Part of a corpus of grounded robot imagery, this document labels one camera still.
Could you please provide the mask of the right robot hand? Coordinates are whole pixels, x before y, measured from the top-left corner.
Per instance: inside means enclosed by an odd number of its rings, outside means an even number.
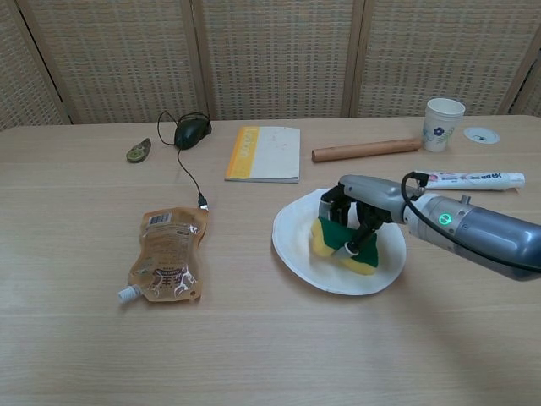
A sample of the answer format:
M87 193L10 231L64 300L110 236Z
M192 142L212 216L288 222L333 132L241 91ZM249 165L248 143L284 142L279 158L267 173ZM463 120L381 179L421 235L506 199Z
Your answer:
M342 226L347 224L351 204L356 205L359 226L352 237L335 249L337 259L353 258L385 223L404 224L404 211L424 192L427 173L412 172L399 184L364 175L344 175L320 197L319 217Z

